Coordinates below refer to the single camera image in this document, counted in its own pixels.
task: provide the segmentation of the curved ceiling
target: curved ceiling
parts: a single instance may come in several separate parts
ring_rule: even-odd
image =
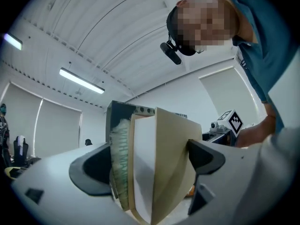
[[[28,79],[105,108],[234,56],[228,43],[173,64],[160,50],[168,11],[164,0],[32,0],[10,31],[23,49],[4,44],[1,59]],[[105,93],[66,80],[61,67]]]

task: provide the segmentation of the hand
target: hand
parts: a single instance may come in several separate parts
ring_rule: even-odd
[[[248,147],[255,143],[263,142],[267,136],[275,132],[276,119],[267,116],[260,124],[240,131],[236,147]]]

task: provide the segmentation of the fluorescent light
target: fluorescent light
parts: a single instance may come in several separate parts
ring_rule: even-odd
[[[4,34],[4,40],[8,41],[12,46],[16,47],[19,50],[22,50],[22,41],[16,37],[9,35],[8,33]]]
[[[67,78],[67,79],[69,79],[69,80],[71,80],[71,81],[73,81],[73,82],[75,82],[79,85],[82,85],[83,87],[91,89],[91,90],[93,90],[97,93],[102,94],[105,91],[103,88],[100,88],[100,87],[84,80],[83,78],[78,77],[74,73],[71,73],[71,72],[69,72],[68,70],[66,70],[64,68],[60,69],[60,75],[62,75],[63,77],[65,77],[65,78]]]

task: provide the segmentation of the black chair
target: black chair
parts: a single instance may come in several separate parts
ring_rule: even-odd
[[[26,167],[27,166],[27,162],[26,162],[26,158],[27,158],[27,152],[28,152],[28,144],[25,141],[23,141],[23,153],[22,155],[20,154],[20,150],[21,150],[21,146],[18,146],[18,137],[16,138],[16,140],[14,141],[14,162],[13,162],[13,166],[15,167]]]

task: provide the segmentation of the book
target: book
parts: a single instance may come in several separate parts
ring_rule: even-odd
[[[151,117],[132,116],[128,200],[141,224],[158,224],[189,193],[195,182],[189,139],[202,139],[200,124],[160,108]]]
[[[124,211],[128,203],[128,143],[131,116],[133,114],[149,117],[153,108],[112,101],[106,114],[105,140],[111,147],[112,172],[110,182],[115,198],[119,198]]]

